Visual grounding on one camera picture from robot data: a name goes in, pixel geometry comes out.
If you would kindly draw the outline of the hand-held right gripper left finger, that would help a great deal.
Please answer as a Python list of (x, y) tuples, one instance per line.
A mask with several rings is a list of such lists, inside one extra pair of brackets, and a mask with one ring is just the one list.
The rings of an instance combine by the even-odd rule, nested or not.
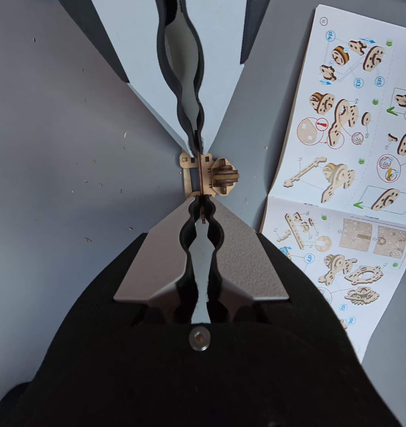
[(114, 300), (160, 309), (168, 322), (190, 323), (198, 288), (189, 247), (196, 238), (199, 196), (154, 226), (132, 261)]

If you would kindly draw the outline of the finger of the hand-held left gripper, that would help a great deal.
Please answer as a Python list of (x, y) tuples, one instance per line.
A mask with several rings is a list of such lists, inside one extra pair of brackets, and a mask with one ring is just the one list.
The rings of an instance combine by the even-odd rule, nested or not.
[(195, 154), (182, 85), (166, 51), (166, 1), (95, 0), (93, 5), (128, 77), (129, 85), (175, 141)]
[(198, 100), (203, 110), (202, 152), (210, 150), (242, 73), (245, 0), (187, 0), (187, 15), (202, 53)]

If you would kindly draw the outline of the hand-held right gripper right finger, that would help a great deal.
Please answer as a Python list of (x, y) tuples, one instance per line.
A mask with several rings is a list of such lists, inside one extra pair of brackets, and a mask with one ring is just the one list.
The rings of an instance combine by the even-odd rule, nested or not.
[(211, 323), (232, 321), (242, 307), (287, 301), (256, 231), (213, 197), (205, 196), (203, 206), (214, 246), (206, 303)]

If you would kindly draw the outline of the wooden model assembly with knob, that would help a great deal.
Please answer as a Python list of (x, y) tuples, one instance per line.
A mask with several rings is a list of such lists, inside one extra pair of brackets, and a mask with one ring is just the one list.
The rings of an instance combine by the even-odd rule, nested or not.
[[(184, 195), (188, 200), (199, 191), (193, 191), (191, 184), (191, 169), (198, 169), (197, 160), (184, 150), (179, 156), (184, 181)], [(202, 188), (205, 195), (227, 196), (239, 179), (238, 170), (224, 157), (214, 159), (211, 153), (201, 156)]]

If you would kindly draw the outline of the assembly instruction booklet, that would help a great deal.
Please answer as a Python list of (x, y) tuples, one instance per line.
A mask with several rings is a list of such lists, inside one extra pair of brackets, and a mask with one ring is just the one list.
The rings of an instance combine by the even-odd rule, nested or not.
[(315, 9), (261, 229), (362, 361), (406, 270), (406, 28)]

